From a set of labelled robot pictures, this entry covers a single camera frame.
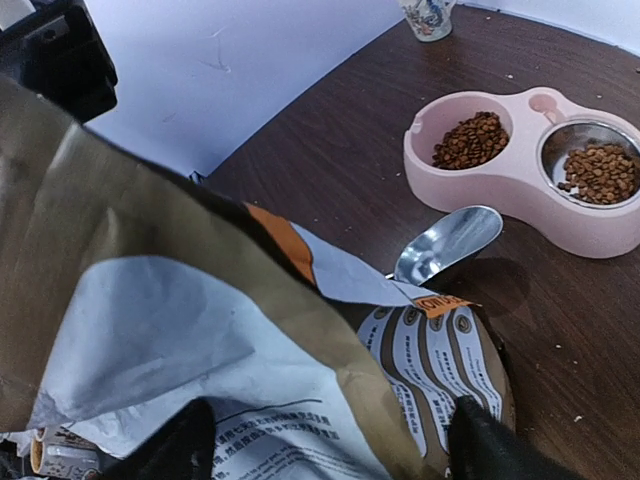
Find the silver scoop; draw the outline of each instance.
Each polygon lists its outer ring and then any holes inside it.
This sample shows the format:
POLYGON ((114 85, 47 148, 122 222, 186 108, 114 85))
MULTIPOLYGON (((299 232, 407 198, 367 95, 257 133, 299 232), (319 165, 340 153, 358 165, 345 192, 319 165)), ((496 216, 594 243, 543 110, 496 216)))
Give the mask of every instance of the silver scoop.
POLYGON ((504 222, 490 207, 461 208, 441 218, 402 251, 393 278, 438 289, 449 283, 464 265, 493 242, 504 222))

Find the brown bag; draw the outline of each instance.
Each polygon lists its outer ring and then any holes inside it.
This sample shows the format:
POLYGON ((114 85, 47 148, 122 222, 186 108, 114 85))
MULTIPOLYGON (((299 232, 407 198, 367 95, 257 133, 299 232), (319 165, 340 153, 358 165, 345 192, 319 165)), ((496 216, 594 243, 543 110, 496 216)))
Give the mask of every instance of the brown bag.
POLYGON ((476 307, 136 159, 5 78, 0 105, 0 431, 76 422, 125 456, 205 396, 214 478, 423 480, 447 472, 456 397, 513 426, 476 307))

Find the pink pet bowl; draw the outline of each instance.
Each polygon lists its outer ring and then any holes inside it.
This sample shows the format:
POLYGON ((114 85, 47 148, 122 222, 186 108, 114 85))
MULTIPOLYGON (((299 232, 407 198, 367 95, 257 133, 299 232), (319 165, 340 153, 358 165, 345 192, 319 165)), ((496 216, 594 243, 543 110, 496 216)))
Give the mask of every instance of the pink pet bowl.
POLYGON ((451 212, 483 204, 536 228, 558 247, 589 258, 610 258, 640 245, 640 196, 592 205, 556 187, 568 152, 613 143, 640 157, 640 131, 610 113, 583 108, 550 88, 517 95, 461 92, 440 98, 415 117, 404 137, 404 166, 414 195, 451 212), (432 166, 435 145, 476 112, 495 112, 509 133, 491 161, 466 170, 432 166))

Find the dark wooden table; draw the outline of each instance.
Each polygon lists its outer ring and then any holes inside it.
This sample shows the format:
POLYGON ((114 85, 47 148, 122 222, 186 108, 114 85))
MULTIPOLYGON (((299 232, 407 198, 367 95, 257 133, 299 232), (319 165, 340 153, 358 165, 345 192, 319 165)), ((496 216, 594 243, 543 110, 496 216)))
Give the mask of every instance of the dark wooden table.
MULTIPOLYGON (((402 135, 426 103, 460 90, 546 85, 640 125, 640 59, 492 12, 459 7, 453 20, 453 35, 432 45, 404 22, 387 32, 280 113, 208 185, 388 272, 403 245, 442 216, 413 197, 402 167, 402 135)), ((588 478, 640 477, 640 251, 577 258, 508 219, 450 293, 483 304, 505 338, 521 435, 588 478)))

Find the kibble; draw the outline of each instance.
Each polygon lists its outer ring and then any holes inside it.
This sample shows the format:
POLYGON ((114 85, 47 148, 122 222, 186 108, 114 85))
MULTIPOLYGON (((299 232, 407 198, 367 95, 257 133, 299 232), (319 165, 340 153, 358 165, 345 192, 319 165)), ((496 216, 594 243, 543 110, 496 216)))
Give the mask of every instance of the kibble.
POLYGON ((433 166, 444 170, 463 170, 487 163, 509 143, 500 117, 493 112, 478 112, 447 132, 436 145, 433 166))
POLYGON ((618 145, 588 145, 571 150, 564 164, 565 180, 558 188, 594 205, 614 205, 636 191, 636 162, 618 145))

